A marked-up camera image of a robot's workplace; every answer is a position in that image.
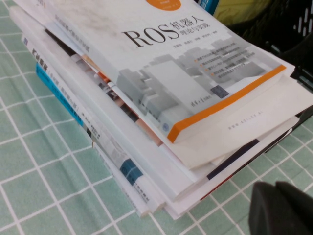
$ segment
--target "table surface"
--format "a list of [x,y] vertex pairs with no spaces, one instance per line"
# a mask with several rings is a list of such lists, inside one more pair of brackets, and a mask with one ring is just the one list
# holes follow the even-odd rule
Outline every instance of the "table surface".
[[253,183],[313,195],[313,117],[177,221],[140,219],[89,137],[35,74],[0,1],[0,235],[247,235]]

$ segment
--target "orange stripe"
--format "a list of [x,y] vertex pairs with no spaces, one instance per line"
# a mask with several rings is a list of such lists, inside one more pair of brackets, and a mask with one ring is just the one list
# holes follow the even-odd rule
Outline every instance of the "orange stripe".
[[211,107],[202,110],[201,112],[192,115],[191,117],[188,117],[178,123],[176,123],[173,128],[171,129],[170,133],[168,134],[167,138],[174,143],[174,141],[176,140],[177,136],[179,135],[179,133],[183,130],[186,129],[187,127],[195,124],[196,122],[210,116],[211,114],[214,114],[216,112],[218,112],[219,110],[222,110],[223,108],[227,107],[228,105],[236,102],[238,99],[242,98],[243,96],[245,96],[246,94],[248,94],[249,92],[251,92],[252,90],[254,90],[255,88],[257,88],[258,86],[260,86],[262,83],[266,82],[267,80],[271,79],[272,77],[274,77],[275,75],[277,75],[278,73],[280,73],[281,71],[283,71],[286,67],[283,65],[280,65],[278,67],[276,67],[275,69],[273,69],[272,71],[270,71],[269,73],[263,75],[262,77],[260,77],[258,80],[252,82],[251,84],[249,84],[248,86],[244,87],[243,89],[241,89],[240,91],[236,92],[235,94],[231,95],[230,97],[222,100],[221,102],[212,105]]

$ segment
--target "black plastic crate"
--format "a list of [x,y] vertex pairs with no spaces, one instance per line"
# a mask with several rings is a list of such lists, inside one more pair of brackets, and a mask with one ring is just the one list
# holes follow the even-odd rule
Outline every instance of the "black plastic crate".
[[[295,65],[291,76],[313,92],[313,0],[272,0],[254,19],[228,27]],[[295,128],[312,115],[313,106],[298,115]]]

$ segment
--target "book cover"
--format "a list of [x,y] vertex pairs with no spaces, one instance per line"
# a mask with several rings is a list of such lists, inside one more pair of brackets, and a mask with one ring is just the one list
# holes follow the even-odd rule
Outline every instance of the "book cover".
[[285,69],[190,0],[45,7],[170,142],[206,131],[210,116]]
[[[23,6],[23,7],[24,7],[24,5],[25,5],[25,2],[27,2],[27,1],[32,1],[32,0],[25,0],[25,1],[22,1],[22,6]],[[51,21],[49,22],[49,20],[47,20],[46,18],[45,18],[45,19],[41,19],[41,18],[39,17],[39,15],[40,15],[40,16],[45,16],[44,14],[35,14],[35,13],[34,13],[34,8],[35,8],[35,7],[29,7],[28,9],[30,9],[30,10],[28,10],[28,13],[31,14],[34,18],[36,18],[37,21],[39,21],[39,22],[47,22],[47,23],[45,23],[45,27],[48,28],[49,30],[53,31],[53,33],[55,33],[56,35],[58,35],[59,38],[62,38],[62,41],[68,43],[69,40],[66,39],[66,38],[64,38],[64,33],[63,33],[63,32],[60,32],[60,30],[56,30],[58,27],[55,27],[55,26],[53,25],[53,24],[54,24],[53,22],[51,22]],[[293,66],[289,65],[288,63],[286,63],[286,62],[284,62],[284,61],[282,61],[282,60],[280,60],[280,59],[278,59],[278,58],[276,58],[276,57],[274,57],[273,55],[270,55],[269,53],[267,53],[267,52],[265,52],[265,51],[263,51],[263,53],[266,54],[266,55],[268,55],[269,57],[272,57],[273,59],[279,61],[279,63],[283,64],[284,66],[286,66],[286,67],[287,67],[287,69],[286,69],[286,74],[287,74],[287,75],[289,75],[289,74],[293,71],[293,68],[294,68]],[[272,84],[275,84],[274,78],[271,79],[271,83],[272,83]],[[118,89],[118,88],[115,86],[115,84],[114,84],[114,88],[113,88],[113,89],[115,89],[115,91],[119,93],[120,97],[123,99],[124,102],[126,102],[126,104],[127,104],[129,107],[131,107],[132,109],[136,110],[136,112],[137,112],[137,113],[139,114],[139,116],[140,116],[140,119],[143,121],[142,124],[144,124],[144,122],[145,122],[145,123],[149,123],[149,120],[146,119],[146,116],[143,115],[143,114],[141,113],[141,111],[138,110],[138,108],[137,108],[136,106],[134,106],[134,104],[132,103],[132,101],[131,101],[120,89]],[[254,97],[257,96],[257,95],[256,95],[257,91],[258,91],[258,94],[261,94],[264,90],[265,90],[265,89],[261,89],[260,87],[258,87],[258,88],[254,91],[253,95],[252,95],[252,94],[247,95],[247,99],[248,99],[249,101],[252,100]],[[238,109],[238,108],[240,108],[242,105],[244,105],[244,104],[245,104],[245,101],[240,100],[240,102],[237,101],[236,103],[237,103],[237,106],[233,106],[233,107],[232,107],[232,108],[233,108],[233,111],[236,110],[236,109]],[[222,116],[222,117],[227,117],[227,116],[229,115],[229,113],[231,113],[229,110],[223,109],[222,111],[220,111],[220,116]],[[215,121],[217,121],[217,120],[220,121],[220,118],[218,118],[218,117],[215,116],[215,121],[214,121],[213,119],[211,119],[211,120],[213,121],[213,122],[211,123],[211,125],[212,125]],[[147,125],[147,127],[148,127],[148,128],[150,127],[150,129],[152,129],[155,133],[158,132],[158,129],[155,129],[153,125],[150,125],[150,126]],[[257,137],[257,136],[261,135],[262,133],[264,133],[264,131],[265,131],[266,129],[269,130],[270,128],[266,128],[266,127],[264,126],[264,128],[261,130],[260,133],[255,132],[255,136],[254,136],[254,137]],[[223,157],[222,157],[222,156],[219,156],[218,154],[216,154],[216,155],[211,154],[211,155],[209,155],[209,156],[207,155],[207,148],[209,147],[210,144],[200,146],[200,148],[199,148],[199,146],[198,146],[197,149],[193,149],[193,143],[194,143],[194,142],[199,142],[199,141],[202,141],[202,140],[199,140],[199,138],[195,138],[195,139],[192,139],[192,140],[187,141],[187,142],[181,142],[180,144],[174,144],[174,145],[173,145],[172,143],[170,143],[170,142],[168,141],[168,139],[166,139],[166,138],[163,138],[163,139],[162,139],[163,145],[165,145],[166,148],[169,148],[170,152],[172,152],[172,153],[174,153],[174,154],[176,154],[176,155],[177,155],[177,154],[180,154],[180,155],[181,155],[181,154],[184,154],[184,153],[185,153],[184,150],[181,151],[180,145],[182,145],[183,148],[186,148],[186,147],[187,147],[189,150],[192,149],[192,150],[193,150],[193,152],[192,152],[193,154],[192,154],[192,155],[196,154],[197,156],[199,156],[199,158],[201,158],[201,156],[203,155],[203,157],[202,157],[201,159],[202,159],[202,161],[204,161],[204,162],[209,162],[209,161],[212,161],[212,160],[214,159],[212,162],[213,162],[214,164],[218,164],[221,160],[216,159],[216,158],[219,157],[220,159],[223,159]],[[247,143],[247,141],[249,142],[250,140],[244,140],[244,139],[242,139],[242,140],[241,140],[241,143],[238,144],[237,148],[239,148],[239,147],[241,147],[242,145],[244,145],[245,143]],[[210,146],[210,149],[212,150],[213,153],[215,153],[214,148],[212,148],[212,147],[214,147],[214,144],[213,144],[212,146]],[[237,148],[235,148],[235,149],[232,149],[232,148],[226,149],[226,148],[224,148],[225,152],[224,152],[224,153],[221,153],[221,155],[224,155],[224,154],[226,154],[227,152],[234,151],[234,150],[236,150]],[[185,157],[185,158],[190,158],[190,155],[185,154],[184,157]]]

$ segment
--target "orange label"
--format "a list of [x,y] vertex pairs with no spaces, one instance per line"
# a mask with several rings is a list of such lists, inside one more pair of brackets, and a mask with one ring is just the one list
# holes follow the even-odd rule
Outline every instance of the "orange label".
[[146,0],[148,4],[165,11],[175,11],[181,6],[180,0]]

